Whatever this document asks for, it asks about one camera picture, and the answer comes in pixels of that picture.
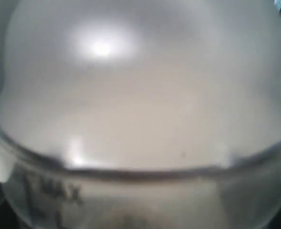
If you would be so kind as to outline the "clear plastic shaker bottle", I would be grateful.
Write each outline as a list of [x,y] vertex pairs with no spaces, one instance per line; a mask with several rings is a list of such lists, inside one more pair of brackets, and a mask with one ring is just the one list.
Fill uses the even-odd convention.
[[27,229],[262,229],[281,208],[271,0],[21,0],[0,93]]

